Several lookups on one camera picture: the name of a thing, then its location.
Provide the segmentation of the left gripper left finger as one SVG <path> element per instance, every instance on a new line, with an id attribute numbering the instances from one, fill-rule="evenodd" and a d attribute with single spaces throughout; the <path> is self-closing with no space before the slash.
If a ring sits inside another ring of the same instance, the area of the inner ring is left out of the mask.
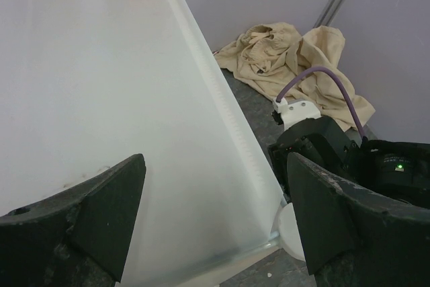
<path id="1" fill-rule="evenodd" d="M 124 272 L 146 165 L 135 154 L 1 217 L 2 286 L 114 286 Z"/>

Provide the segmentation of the white plastic cube cabinet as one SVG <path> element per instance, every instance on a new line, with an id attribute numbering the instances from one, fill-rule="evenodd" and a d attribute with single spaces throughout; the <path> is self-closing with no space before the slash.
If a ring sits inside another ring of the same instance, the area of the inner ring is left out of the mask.
<path id="1" fill-rule="evenodd" d="M 115 286 L 219 286 L 286 199 L 185 0 L 1 0 L 1 217 L 146 165 Z"/>

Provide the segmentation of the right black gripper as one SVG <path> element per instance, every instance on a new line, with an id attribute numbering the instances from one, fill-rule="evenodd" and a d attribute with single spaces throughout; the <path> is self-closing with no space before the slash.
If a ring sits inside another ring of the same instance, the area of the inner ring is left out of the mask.
<path id="1" fill-rule="evenodd" d="M 307 118 L 285 130 L 268 146 L 273 172 L 284 194 L 291 199 L 288 157 L 298 153 L 322 168 L 354 183 L 362 182 L 363 152 L 330 117 Z"/>

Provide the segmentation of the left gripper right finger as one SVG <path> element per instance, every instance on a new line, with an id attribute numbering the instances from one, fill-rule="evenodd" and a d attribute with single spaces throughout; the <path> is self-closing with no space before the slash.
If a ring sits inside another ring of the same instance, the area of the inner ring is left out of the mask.
<path id="1" fill-rule="evenodd" d="M 292 153 L 290 195 L 317 286 L 428 286 L 429 210 L 377 194 Z"/>

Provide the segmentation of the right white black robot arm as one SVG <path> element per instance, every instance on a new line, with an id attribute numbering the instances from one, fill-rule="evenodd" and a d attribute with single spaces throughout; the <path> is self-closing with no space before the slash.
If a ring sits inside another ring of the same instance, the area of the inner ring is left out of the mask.
<path id="1" fill-rule="evenodd" d="M 268 147 L 275 176 L 290 192 L 287 160 L 298 153 L 359 185 L 422 208 L 429 207 L 429 145 L 365 138 L 358 145 L 330 117 L 305 119 Z"/>

